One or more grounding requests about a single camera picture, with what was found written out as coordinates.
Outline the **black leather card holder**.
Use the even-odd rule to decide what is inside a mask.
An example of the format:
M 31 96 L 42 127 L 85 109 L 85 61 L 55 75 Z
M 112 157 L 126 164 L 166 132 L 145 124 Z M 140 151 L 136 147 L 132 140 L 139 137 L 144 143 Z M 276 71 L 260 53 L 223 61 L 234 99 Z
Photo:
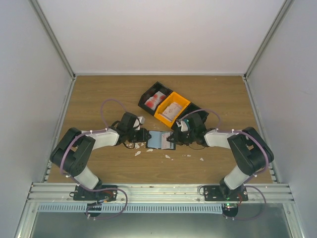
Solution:
M 158 150 L 176 150 L 176 144 L 167 141 L 172 131 L 149 131 L 150 139 L 146 142 L 146 148 Z

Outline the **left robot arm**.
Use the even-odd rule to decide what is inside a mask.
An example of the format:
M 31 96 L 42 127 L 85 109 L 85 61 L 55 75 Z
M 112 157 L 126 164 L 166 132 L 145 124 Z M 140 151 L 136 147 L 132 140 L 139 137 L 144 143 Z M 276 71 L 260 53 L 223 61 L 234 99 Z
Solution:
M 50 155 L 50 161 L 59 167 L 60 172 L 71 177 L 85 189 L 90 200 L 97 200 L 102 195 L 102 181 L 87 166 L 93 150 L 146 142 L 151 138 L 149 131 L 142 128 L 143 116 L 125 112 L 121 120 L 101 130 L 81 131 L 70 128 Z

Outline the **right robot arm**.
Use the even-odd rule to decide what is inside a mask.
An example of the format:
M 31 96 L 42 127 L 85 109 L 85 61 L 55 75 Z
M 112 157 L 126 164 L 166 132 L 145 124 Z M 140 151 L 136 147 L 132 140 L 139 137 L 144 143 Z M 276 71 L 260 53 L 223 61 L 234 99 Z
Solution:
M 253 127 L 228 132 L 206 128 L 197 113 L 178 120 L 176 124 L 174 132 L 166 138 L 169 142 L 186 146 L 195 142 L 203 147 L 231 150 L 236 166 L 219 182 L 219 195 L 223 200 L 232 200 L 238 188 L 264 172 L 274 160 L 272 150 Z

